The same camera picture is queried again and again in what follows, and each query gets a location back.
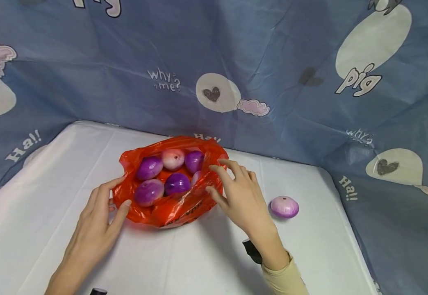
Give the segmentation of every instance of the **fingernail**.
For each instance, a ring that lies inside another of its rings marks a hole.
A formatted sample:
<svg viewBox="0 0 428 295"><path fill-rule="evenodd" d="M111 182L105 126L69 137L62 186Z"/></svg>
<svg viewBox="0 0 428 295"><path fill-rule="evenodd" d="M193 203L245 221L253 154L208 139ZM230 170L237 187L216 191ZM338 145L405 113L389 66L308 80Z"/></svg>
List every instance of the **fingernail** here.
<svg viewBox="0 0 428 295"><path fill-rule="evenodd" d="M124 202L123 202L123 205L124 206L127 206L127 207L130 207L130 204L132 204L132 200L125 200Z"/></svg>

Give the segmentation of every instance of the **onion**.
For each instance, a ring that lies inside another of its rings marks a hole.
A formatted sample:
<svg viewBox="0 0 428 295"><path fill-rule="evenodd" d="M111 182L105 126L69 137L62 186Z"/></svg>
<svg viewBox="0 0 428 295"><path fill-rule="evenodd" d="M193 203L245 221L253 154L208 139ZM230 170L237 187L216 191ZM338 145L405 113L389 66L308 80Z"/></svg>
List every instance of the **onion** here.
<svg viewBox="0 0 428 295"><path fill-rule="evenodd" d="M191 187L193 187L201 176L201 171L196 172L191 179Z"/></svg>
<svg viewBox="0 0 428 295"><path fill-rule="evenodd" d="M280 218L293 218L300 211L298 203L287 196L279 196L270 203L274 215Z"/></svg>
<svg viewBox="0 0 428 295"><path fill-rule="evenodd" d="M165 188L158 179L150 179L142 182L134 193L134 200L142 207L152 206L155 201L163 197Z"/></svg>
<svg viewBox="0 0 428 295"><path fill-rule="evenodd" d="M183 173L173 173L165 181L165 192L167 195L183 193L191 189L189 178Z"/></svg>
<svg viewBox="0 0 428 295"><path fill-rule="evenodd" d="M152 179L163 169L163 163L160 158L151 156L144 158L137 170L137 178L139 180Z"/></svg>
<svg viewBox="0 0 428 295"><path fill-rule="evenodd" d="M162 152L163 166L170 171L180 169L184 159L184 152L182 150L169 149Z"/></svg>
<svg viewBox="0 0 428 295"><path fill-rule="evenodd" d="M195 173L201 170L204 161L204 154L199 150L193 150L188 153L185 158L185 165L189 172Z"/></svg>

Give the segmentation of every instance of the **black cap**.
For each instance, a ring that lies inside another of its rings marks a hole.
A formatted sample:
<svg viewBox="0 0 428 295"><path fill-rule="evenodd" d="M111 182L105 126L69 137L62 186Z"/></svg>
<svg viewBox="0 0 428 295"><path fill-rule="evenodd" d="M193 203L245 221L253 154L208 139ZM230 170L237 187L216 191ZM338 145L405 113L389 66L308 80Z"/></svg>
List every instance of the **black cap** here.
<svg viewBox="0 0 428 295"><path fill-rule="evenodd" d="M106 295L107 291L104 289L93 288L90 295Z"/></svg>

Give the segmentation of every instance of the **beige sleeve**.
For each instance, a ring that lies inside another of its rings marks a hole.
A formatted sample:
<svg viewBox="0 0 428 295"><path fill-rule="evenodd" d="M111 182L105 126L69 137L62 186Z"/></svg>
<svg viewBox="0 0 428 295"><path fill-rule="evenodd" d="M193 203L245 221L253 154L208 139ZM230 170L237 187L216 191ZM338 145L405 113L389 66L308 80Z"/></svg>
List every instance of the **beige sleeve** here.
<svg viewBox="0 0 428 295"><path fill-rule="evenodd" d="M289 254L289 264L282 270L269 270L262 265L263 276L275 295L309 295L300 271Z"/></svg>

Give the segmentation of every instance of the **purple onion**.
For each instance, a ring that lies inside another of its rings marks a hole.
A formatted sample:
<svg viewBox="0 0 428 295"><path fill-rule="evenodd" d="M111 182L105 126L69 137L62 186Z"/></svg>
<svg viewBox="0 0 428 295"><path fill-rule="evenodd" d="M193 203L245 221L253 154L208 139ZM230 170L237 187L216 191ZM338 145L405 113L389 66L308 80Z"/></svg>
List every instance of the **purple onion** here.
<svg viewBox="0 0 428 295"><path fill-rule="evenodd" d="M270 203L274 215L280 218L293 218L300 211L298 203L287 196L279 196Z"/></svg>
<svg viewBox="0 0 428 295"><path fill-rule="evenodd" d="M163 163L157 156L144 158L137 170L137 178L139 180L148 180L156 177L163 169Z"/></svg>
<svg viewBox="0 0 428 295"><path fill-rule="evenodd" d="M195 173L201 170L204 161L204 154L199 150L189 152L185 157L185 165L189 172Z"/></svg>
<svg viewBox="0 0 428 295"><path fill-rule="evenodd" d="M169 149L162 152L162 163L165 168L175 171L183 166L184 152L182 150Z"/></svg>
<svg viewBox="0 0 428 295"><path fill-rule="evenodd" d="M173 173L165 181L165 192L167 195L183 193L191 189L189 178L183 173Z"/></svg>
<svg viewBox="0 0 428 295"><path fill-rule="evenodd" d="M152 206L155 201L163 197L165 187L158 179L150 179L142 182L134 193L134 200L142 207Z"/></svg>
<svg viewBox="0 0 428 295"><path fill-rule="evenodd" d="M196 182L198 182L199 177L201 176L201 171L196 172L191 179L191 187L193 187Z"/></svg>

